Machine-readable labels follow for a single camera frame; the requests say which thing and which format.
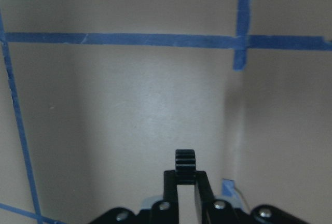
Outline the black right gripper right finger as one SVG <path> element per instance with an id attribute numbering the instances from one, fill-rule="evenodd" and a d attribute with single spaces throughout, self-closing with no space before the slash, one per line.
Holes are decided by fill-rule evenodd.
<path id="1" fill-rule="evenodd" d="M 235 223 L 231 204 L 214 196 L 204 171 L 196 172 L 195 205 L 199 223 Z"/>

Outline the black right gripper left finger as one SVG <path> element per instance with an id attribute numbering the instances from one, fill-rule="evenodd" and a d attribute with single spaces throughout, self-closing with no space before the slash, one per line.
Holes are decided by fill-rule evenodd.
<path id="1" fill-rule="evenodd" d="M 163 196 L 151 207 L 151 223 L 179 223 L 177 180 L 175 171 L 163 173 Z"/>

